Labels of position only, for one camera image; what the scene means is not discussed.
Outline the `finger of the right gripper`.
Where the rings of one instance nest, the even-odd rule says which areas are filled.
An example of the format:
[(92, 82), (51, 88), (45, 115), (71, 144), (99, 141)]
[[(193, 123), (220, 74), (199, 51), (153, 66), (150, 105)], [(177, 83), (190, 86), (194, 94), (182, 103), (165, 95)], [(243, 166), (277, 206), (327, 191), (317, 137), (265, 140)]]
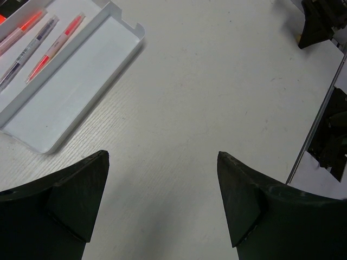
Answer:
[(304, 49), (311, 45), (331, 40), (333, 35), (333, 29), (324, 19), (315, 15), (306, 16), (298, 47)]

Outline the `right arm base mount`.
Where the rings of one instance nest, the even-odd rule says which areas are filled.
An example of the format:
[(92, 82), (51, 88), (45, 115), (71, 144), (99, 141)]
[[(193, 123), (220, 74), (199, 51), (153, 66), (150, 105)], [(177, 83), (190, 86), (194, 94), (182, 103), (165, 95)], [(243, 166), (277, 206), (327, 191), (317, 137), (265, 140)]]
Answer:
[(342, 181), (346, 169), (346, 94), (335, 88), (309, 146), (308, 152)]

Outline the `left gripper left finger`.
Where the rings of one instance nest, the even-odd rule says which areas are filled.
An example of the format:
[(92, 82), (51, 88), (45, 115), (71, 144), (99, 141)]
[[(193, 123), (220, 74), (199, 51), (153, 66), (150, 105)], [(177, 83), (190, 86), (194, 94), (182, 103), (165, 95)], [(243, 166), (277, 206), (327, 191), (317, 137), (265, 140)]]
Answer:
[(104, 150), (1, 192), (1, 259), (82, 259), (109, 170)]

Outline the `orange-capped black marker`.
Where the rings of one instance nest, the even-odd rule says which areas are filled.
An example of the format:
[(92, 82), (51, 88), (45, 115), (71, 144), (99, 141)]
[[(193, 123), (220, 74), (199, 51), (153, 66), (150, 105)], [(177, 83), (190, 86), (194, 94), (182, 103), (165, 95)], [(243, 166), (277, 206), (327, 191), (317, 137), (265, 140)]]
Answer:
[(2, 24), (5, 20), (6, 20), (6, 18), (4, 16), (0, 15), (0, 24)]

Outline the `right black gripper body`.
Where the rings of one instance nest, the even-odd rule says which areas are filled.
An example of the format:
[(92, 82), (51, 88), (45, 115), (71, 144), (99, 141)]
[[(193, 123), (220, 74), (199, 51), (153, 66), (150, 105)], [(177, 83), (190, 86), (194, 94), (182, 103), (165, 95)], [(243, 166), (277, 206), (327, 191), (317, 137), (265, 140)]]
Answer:
[(317, 0), (302, 1), (303, 8), (307, 7), (312, 14), (318, 17), (333, 28), (338, 30), (346, 27), (346, 1), (341, 0)]

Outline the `grey thin pen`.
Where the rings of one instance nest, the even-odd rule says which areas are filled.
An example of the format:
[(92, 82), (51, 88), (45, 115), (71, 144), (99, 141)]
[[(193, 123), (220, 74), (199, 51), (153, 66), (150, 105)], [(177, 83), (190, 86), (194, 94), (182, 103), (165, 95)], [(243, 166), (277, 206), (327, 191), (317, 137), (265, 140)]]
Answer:
[(17, 73), (22, 69), (25, 63), (30, 59), (32, 54), (37, 51), (38, 47), (47, 38), (51, 31), (56, 26), (59, 18), (54, 15), (41, 28), (38, 34), (29, 42), (29, 44), (20, 53), (14, 63), (9, 67), (6, 73), (1, 78), (1, 91), (5, 90), (8, 84), (13, 80)]

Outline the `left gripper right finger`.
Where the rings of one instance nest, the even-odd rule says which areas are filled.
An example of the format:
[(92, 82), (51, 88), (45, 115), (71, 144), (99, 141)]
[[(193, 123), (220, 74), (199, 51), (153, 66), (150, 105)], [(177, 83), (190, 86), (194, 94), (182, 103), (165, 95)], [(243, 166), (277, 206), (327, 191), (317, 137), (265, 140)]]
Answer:
[(346, 259), (346, 200), (283, 184), (227, 152), (217, 175), (239, 259)]

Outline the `pink pen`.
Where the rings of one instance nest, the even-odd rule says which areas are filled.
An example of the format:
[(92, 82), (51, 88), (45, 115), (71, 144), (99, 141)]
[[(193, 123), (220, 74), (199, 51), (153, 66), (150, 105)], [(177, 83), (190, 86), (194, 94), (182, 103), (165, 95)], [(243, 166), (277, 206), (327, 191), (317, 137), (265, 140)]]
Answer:
[(54, 56), (60, 51), (60, 49), (80, 26), (85, 17), (85, 14), (81, 12), (69, 23), (68, 27), (55, 40), (55, 42), (50, 46), (50, 48), (46, 51), (46, 53), (42, 56), (42, 58), (30, 72), (27, 77), (26, 83), (29, 83), (47, 65), (47, 63), (54, 58)]
[(24, 24), (22, 24), (20, 27), (17, 27), (7, 37), (1, 40), (1, 56), (22, 36), (24, 36), (32, 27), (34, 27), (46, 14), (46, 9), (40, 10), (31, 18), (29, 18)]

